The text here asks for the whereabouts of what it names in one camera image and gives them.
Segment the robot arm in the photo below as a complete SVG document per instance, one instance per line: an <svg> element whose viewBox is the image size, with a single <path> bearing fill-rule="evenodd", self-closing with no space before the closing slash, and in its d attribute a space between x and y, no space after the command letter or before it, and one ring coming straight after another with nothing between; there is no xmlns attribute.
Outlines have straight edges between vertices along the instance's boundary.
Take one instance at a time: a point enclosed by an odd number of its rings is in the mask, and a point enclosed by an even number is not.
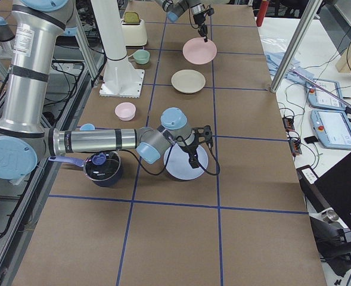
<svg viewBox="0 0 351 286"><path fill-rule="evenodd" d="M211 6L201 1L155 1L175 22L189 10L204 44L207 37L206 16L214 14ZM104 73L106 91L101 95L139 97L144 71L134 69L127 59L119 8L116 1L91 1L95 19L100 31L105 57ZM49 71L54 55L57 37L66 28L75 24L75 1L13 1L12 14L17 20L14 55L9 69L8 89L5 105L0 118L0 179L18 181L30 174L38 163L51 156L68 153L96 153L80 163L85 174L94 181L105 179L105 173L97 171L93 178L87 170L90 166L106 164L106 151L136 149L149 164L159 160L166 150L170 159L172 146L179 145L188 154L188 163L193 169L206 168L199 162L197 128L191 128L184 113L175 107L168 108L161 115L157 129L110 129L89 132L59 131L44 129L41 117L44 108Z"/></svg>
<svg viewBox="0 0 351 286"><path fill-rule="evenodd" d="M175 23L185 12L189 13L190 21L193 19L194 24L190 23L193 29L198 31L198 34L204 42L208 42L208 28L206 18L212 16L215 11L208 5L205 6L201 1L192 0L155 0L162 10L166 13L166 17Z"/></svg>

